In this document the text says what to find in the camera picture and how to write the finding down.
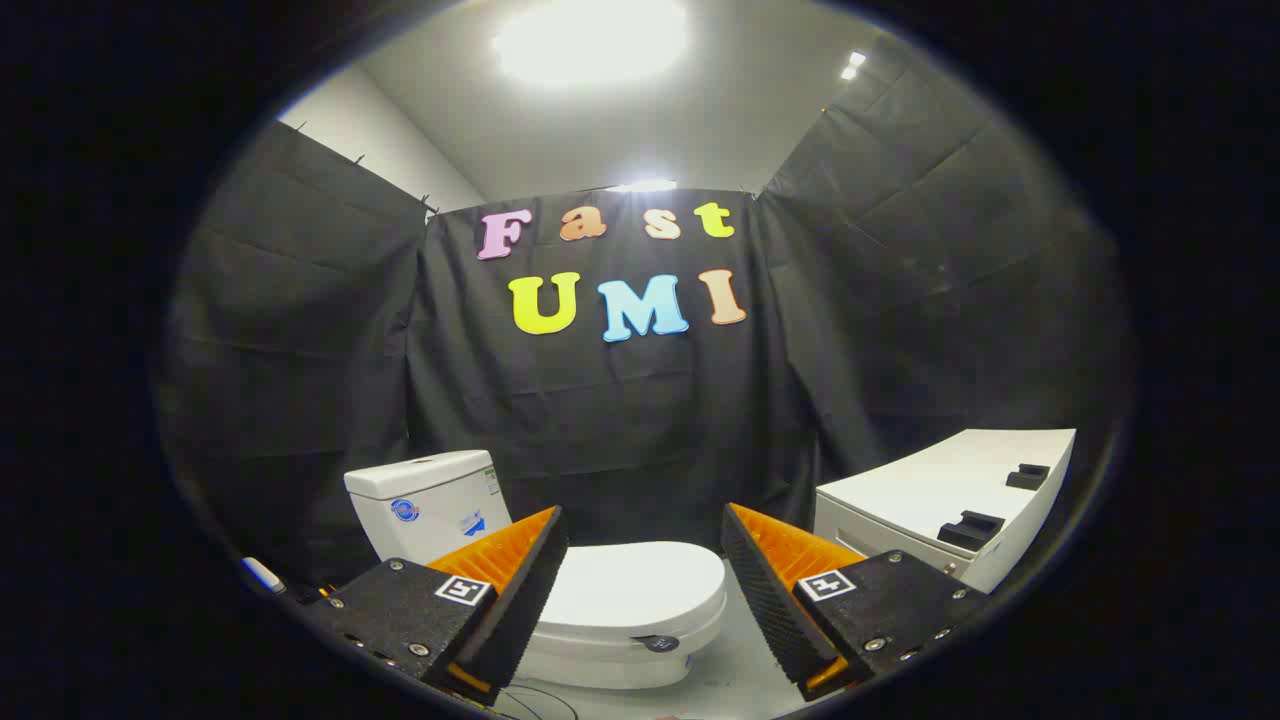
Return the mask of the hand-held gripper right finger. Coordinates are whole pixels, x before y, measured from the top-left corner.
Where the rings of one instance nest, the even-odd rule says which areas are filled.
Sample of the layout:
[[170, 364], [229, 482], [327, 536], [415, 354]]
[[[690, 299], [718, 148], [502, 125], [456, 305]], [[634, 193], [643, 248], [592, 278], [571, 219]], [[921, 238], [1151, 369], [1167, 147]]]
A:
[[721, 547], [774, 661], [805, 701], [911, 666], [989, 596], [904, 550], [863, 556], [727, 503]]

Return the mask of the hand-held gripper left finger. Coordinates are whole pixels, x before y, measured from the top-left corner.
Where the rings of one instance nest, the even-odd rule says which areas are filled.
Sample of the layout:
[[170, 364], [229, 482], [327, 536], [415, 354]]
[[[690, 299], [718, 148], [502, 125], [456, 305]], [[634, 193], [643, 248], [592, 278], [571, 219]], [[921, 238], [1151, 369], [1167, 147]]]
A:
[[420, 564], [388, 559], [300, 607], [306, 628], [407, 682], [483, 707], [515, 678], [570, 548], [552, 506]]

